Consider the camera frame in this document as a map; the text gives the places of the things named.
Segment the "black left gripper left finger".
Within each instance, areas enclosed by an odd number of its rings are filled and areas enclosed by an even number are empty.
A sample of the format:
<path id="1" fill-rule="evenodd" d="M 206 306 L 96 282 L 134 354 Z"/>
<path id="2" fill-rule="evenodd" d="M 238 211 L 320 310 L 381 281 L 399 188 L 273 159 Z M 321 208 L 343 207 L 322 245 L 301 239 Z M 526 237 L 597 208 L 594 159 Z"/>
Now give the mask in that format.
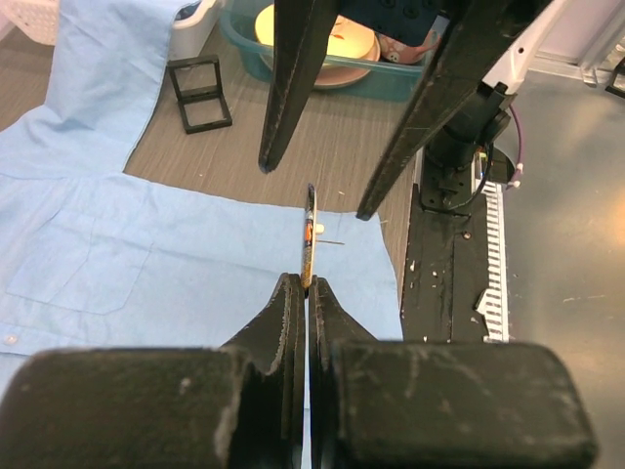
<path id="1" fill-rule="evenodd" d="M 1 403 L 5 468 L 297 468 L 305 294 L 280 276 L 218 348 L 59 349 L 30 358 Z"/>

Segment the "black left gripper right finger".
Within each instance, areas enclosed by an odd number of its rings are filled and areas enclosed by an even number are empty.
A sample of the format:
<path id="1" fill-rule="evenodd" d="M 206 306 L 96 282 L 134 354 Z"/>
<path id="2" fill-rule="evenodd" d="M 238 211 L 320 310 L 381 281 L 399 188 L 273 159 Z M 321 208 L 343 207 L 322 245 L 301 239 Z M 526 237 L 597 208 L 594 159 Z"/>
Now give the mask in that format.
<path id="1" fill-rule="evenodd" d="M 328 281 L 309 289 L 314 468 L 589 468 L 574 381 L 531 343 L 374 338 Z"/>

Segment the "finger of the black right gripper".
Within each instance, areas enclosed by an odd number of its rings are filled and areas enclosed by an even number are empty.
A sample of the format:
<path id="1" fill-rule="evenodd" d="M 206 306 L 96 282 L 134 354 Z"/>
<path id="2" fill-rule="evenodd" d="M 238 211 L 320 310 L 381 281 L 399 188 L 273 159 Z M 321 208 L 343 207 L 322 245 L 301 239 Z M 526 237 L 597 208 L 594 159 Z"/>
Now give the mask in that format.
<path id="1" fill-rule="evenodd" d="M 259 167 L 270 173 L 293 137 L 326 57 L 340 3 L 276 1 L 272 79 L 259 151 Z"/>
<path id="2" fill-rule="evenodd" d="M 449 25 L 369 180 L 356 211 L 358 219 L 372 217 L 416 151 L 468 101 L 549 5 L 548 1 L 442 3 Z"/>

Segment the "round colourful brooch pin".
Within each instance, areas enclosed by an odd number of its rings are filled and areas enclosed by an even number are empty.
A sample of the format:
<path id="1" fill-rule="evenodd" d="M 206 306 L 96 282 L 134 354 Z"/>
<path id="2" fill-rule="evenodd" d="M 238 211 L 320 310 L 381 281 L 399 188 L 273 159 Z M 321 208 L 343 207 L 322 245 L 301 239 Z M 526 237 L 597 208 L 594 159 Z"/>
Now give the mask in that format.
<path id="1" fill-rule="evenodd" d="M 317 221 L 317 195 L 313 184 L 308 183 L 304 204 L 304 228 L 302 242 L 302 264 L 300 280 L 305 295 L 308 295 L 313 282 L 313 265 L 317 238 L 325 227 Z"/>

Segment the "light blue button shirt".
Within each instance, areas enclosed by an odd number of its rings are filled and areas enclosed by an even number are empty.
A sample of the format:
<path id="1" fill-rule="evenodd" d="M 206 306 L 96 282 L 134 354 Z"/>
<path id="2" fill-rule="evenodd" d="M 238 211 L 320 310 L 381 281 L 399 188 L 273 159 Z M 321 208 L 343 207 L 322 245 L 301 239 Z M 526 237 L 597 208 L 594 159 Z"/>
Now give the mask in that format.
<path id="1" fill-rule="evenodd" d="M 218 348 L 296 275 L 301 208 L 126 175 L 160 94 L 179 1 L 63 1 L 45 102 L 1 134 L 1 403 L 34 355 Z M 325 212 L 318 277 L 374 338 L 397 339 L 378 220 Z M 311 452 L 309 296 L 303 450 Z"/>

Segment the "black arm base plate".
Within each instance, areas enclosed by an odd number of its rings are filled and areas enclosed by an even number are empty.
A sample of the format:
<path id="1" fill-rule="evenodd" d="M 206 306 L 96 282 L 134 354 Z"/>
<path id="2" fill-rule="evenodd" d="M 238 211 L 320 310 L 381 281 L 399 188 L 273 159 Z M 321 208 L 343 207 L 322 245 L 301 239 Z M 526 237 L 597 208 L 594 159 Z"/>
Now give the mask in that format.
<path id="1" fill-rule="evenodd" d="M 403 339 L 482 342 L 477 311 L 489 286 L 486 197 L 475 193 L 475 171 L 444 169 L 422 159 L 413 185 L 400 322 Z"/>

